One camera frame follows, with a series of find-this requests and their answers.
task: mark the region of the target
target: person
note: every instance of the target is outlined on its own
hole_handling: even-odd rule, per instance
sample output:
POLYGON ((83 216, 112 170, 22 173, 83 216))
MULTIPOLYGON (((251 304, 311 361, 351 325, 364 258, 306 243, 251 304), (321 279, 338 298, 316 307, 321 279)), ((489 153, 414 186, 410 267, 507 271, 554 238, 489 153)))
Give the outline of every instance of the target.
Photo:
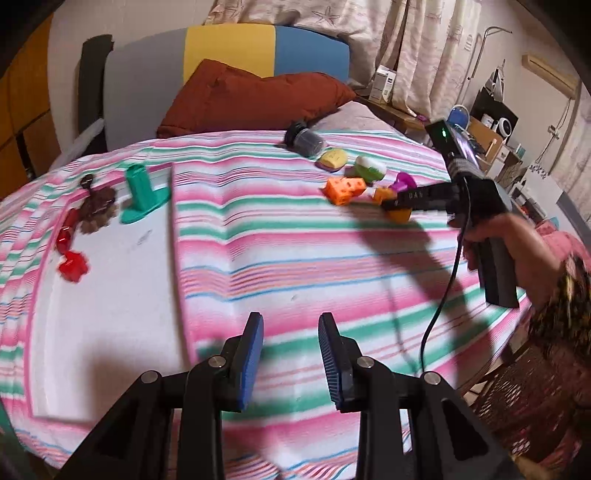
MULTIPOLYGON (((451 220, 450 226, 460 227, 459 221, 451 220)), ((493 237, 504 241, 517 283, 532 304, 528 339, 541 349, 577 408, 591 408, 591 281, 583 260, 570 255, 561 262, 527 220, 506 213, 466 231, 463 254, 469 270, 478 266, 473 244, 493 237)), ((584 462, 587 471, 585 448, 584 440, 573 466, 584 462)), ((525 458, 515 460, 527 479, 555 478, 525 458)))

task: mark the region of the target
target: purple toy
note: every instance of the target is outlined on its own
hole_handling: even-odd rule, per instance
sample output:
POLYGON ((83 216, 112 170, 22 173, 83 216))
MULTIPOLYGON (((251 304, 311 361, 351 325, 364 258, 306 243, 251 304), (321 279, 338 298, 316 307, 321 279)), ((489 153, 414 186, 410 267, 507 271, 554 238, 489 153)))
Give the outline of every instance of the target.
POLYGON ((390 185, 390 187, 395 192, 404 192, 408 189, 415 189, 417 188, 417 182, 414 181, 414 178, 410 176, 410 174, 406 173, 405 171, 400 172, 396 175, 396 181, 390 185))

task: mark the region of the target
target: orange toy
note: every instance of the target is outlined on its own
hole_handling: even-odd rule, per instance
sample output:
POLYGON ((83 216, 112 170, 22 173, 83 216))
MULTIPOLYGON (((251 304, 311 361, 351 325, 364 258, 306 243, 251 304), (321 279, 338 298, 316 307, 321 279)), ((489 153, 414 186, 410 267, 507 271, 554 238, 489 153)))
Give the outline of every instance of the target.
POLYGON ((367 187, 363 179, 331 177, 323 188, 324 194, 335 205, 347 205, 352 197, 361 195, 367 187))
MULTIPOLYGON (((375 189, 374 202, 378 205, 382 205, 384 200, 395 200, 398 195, 392 189, 385 189, 378 187, 375 189)), ((411 209, 404 210, 390 210, 386 212, 388 218, 394 223, 407 223, 410 220, 411 209)))

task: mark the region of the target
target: hand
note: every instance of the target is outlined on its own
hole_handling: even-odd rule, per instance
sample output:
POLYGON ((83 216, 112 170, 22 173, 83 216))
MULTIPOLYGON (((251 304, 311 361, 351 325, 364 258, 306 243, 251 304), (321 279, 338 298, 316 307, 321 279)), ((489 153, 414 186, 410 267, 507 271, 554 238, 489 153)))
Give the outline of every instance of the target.
MULTIPOLYGON (((449 225, 461 227, 455 219, 451 220, 449 225)), ((503 239, 515 261, 517 284, 525 290, 536 310, 542 308, 549 301, 560 278, 560 261, 550 247, 524 218, 503 213, 479 222, 476 227, 466 232, 463 247, 464 257, 468 260, 468 270, 478 268, 472 244, 490 237, 503 239)))

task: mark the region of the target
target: patterned sleeve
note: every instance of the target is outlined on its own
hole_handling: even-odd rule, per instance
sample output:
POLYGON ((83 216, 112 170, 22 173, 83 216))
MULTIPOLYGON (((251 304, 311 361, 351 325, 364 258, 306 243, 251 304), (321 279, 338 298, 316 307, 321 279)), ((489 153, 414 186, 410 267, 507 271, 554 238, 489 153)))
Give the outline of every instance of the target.
POLYGON ((583 261, 568 257, 552 298, 530 320, 530 338, 546 351, 555 344, 566 344, 588 362, 591 359, 590 287, 590 275, 583 261))

